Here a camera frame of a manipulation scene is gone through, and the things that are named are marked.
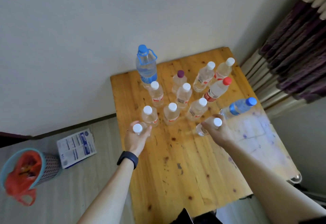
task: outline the blue label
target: blue label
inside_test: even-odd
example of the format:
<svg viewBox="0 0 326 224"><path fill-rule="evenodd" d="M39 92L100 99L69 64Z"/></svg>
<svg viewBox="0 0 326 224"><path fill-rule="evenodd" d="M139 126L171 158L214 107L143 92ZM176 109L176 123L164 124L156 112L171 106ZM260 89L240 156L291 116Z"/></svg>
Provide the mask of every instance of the blue label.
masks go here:
<svg viewBox="0 0 326 224"><path fill-rule="evenodd" d="M141 76L141 81L146 84L151 84L153 81L157 80L157 73L155 73L152 77L143 77Z"/></svg>
<svg viewBox="0 0 326 224"><path fill-rule="evenodd" d="M86 138L84 136L84 133L80 133L80 137L81 137L81 140L82 140L84 148L85 148L85 155L90 154L91 152L89 152L88 144L87 144Z"/></svg>
<svg viewBox="0 0 326 224"><path fill-rule="evenodd" d="M240 113L238 113L238 112L235 110L235 104L234 104L234 103L232 103L232 104L230 105L229 110L230 110L230 112L231 112L232 115L235 115L235 116L240 115Z"/></svg>

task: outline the purple and beige curtain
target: purple and beige curtain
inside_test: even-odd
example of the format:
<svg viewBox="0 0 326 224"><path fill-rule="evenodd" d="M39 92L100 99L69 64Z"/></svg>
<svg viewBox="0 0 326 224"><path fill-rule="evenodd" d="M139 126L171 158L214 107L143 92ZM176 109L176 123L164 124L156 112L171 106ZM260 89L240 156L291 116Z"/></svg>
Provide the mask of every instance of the purple and beige curtain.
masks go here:
<svg viewBox="0 0 326 224"><path fill-rule="evenodd" d="M299 0L242 66L270 118L326 95L326 0Z"/></svg>

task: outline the white bottle cap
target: white bottle cap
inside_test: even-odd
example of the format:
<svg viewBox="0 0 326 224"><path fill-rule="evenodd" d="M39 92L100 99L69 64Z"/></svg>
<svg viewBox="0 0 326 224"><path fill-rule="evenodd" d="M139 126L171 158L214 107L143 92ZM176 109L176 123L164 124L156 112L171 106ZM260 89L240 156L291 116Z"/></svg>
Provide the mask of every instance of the white bottle cap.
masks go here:
<svg viewBox="0 0 326 224"><path fill-rule="evenodd" d="M177 104L169 103L169 110L175 112L177 110Z"/></svg>
<svg viewBox="0 0 326 224"><path fill-rule="evenodd" d="M208 63L207 63L207 68L208 68L209 70L213 70L213 69L215 68L215 63L214 63L214 62L208 62Z"/></svg>
<svg viewBox="0 0 326 224"><path fill-rule="evenodd" d="M191 86L190 86L189 83L185 83L185 84L182 85L182 88L183 88L186 92L189 92Z"/></svg>
<svg viewBox="0 0 326 224"><path fill-rule="evenodd" d="M152 83L151 83L151 87L154 89L154 90L157 90L158 89L158 82L157 81L153 81Z"/></svg>
<svg viewBox="0 0 326 224"><path fill-rule="evenodd" d="M140 133L140 132L142 132L142 125L140 123L137 123L132 127L132 130L135 133Z"/></svg>
<svg viewBox="0 0 326 224"><path fill-rule="evenodd" d="M234 60L234 58L232 58L232 57L229 57L229 58L226 60L226 65L228 65L228 66L232 66L234 63L235 63L235 60Z"/></svg>
<svg viewBox="0 0 326 224"><path fill-rule="evenodd" d="M143 110L146 115L151 115L153 112L153 110L150 106L145 106Z"/></svg>
<svg viewBox="0 0 326 224"><path fill-rule="evenodd" d="M220 118L214 118L214 125L219 127L222 125L222 120Z"/></svg>
<svg viewBox="0 0 326 224"><path fill-rule="evenodd" d="M199 104L200 104L202 107L206 106L206 105L207 105L207 100L206 100L206 98L200 98L200 99L199 99Z"/></svg>

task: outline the wooden floor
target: wooden floor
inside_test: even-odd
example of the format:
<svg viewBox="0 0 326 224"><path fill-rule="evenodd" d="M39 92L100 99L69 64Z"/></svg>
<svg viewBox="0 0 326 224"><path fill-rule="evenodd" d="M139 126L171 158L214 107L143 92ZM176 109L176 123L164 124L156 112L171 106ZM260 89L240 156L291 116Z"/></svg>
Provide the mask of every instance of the wooden floor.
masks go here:
<svg viewBox="0 0 326 224"><path fill-rule="evenodd" d="M22 206L1 191L0 223L66 224L77 222L117 168L116 161L122 149L116 118L41 140L26 141L0 149L0 168L2 168L6 160L22 148L33 147L57 154L57 140L85 128L91 129L97 154L63 170L59 177L37 186L37 199L31 207ZM217 210L217 216L224 224L269 223L255 198L238 200L220 208ZM134 223L130 196L127 197L120 223Z"/></svg>

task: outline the bottle cap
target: bottle cap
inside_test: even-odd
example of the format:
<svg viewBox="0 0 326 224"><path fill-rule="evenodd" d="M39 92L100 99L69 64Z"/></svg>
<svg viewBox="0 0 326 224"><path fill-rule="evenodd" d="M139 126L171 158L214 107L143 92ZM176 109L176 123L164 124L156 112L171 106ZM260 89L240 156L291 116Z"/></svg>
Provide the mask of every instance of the bottle cap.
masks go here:
<svg viewBox="0 0 326 224"><path fill-rule="evenodd" d="M182 85L182 88L183 88L186 92L189 92L191 86L190 86L189 83L185 83L185 84Z"/></svg>
<svg viewBox="0 0 326 224"><path fill-rule="evenodd" d="M209 70L213 70L213 69L215 68L215 63L214 63L214 62L208 62L208 63L207 63L207 68L208 68Z"/></svg>
<svg viewBox="0 0 326 224"><path fill-rule="evenodd" d="M214 122L214 125L216 127L219 127L219 126L222 125L222 120L220 118L214 118L214 121L213 122Z"/></svg>
<svg viewBox="0 0 326 224"><path fill-rule="evenodd" d="M247 106L254 106L255 104L257 104L257 100L253 97L247 98L246 104Z"/></svg>
<svg viewBox="0 0 326 224"><path fill-rule="evenodd" d="M177 110L177 104L176 103L169 103L169 110L170 111L176 111Z"/></svg>
<svg viewBox="0 0 326 224"><path fill-rule="evenodd" d="M146 115L151 115L152 112L153 112L153 109L150 107L150 106L145 106L144 109L143 109L144 113Z"/></svg>
<svg viewBox="0 0 326 224"><path fill-rule="evenodd" d="M140 123L137 123L132 127L132 130L135 133L140 133L140 132L142 132L142 125Z"/></svg>
<svg viewBox="0 0 326 224"><path fill-rule="evenodd" d="M206 106L206 105L207 105L207 100L206 100L206 98L200 98L200 99L199 99L199 104L200 104L202 107Z"/></svg>
<svg viewBox="0 0 326 224"><path fill-rule="evenodd" d="M225 77L224 79L223 79L223 84L225 85L225 86L228 86L228 85L230 85L232 83L232 79L230 78L230 77Z"/></svg>
<svg viewBox="0 0 326 224"><path fill-rule="evenodd" d="M235 63L235 60L234 60L234 58L232 58L232 57L229 57L229 58L226 60L226 65L228 65L228 66L232 66L234 63Z"/></svg>
<svg viewBox="0 0 326 224"><path fill-rule="evenodd" d="M151 83L151 87L152 87L154 90L157 90L157 89L158 89L158 86L159 86L159 84L158 84L157 81L153 81L153 82Z"/></svg>
<svg viewBox="0 0 326 224"><path fill-rule="evenodd" d="M146 45L139 45L138 46L138 53L140 54L147 54L149 50L147 49Z"/></svg>
<svg viewBox="0 0 326 224"><path fill-rule="evenodd" d="M179 78L182 78L182 77L185 76L185 72L184 72L183 70L179 70L178 73L177 73L177 76L178 76Z"/></svg>

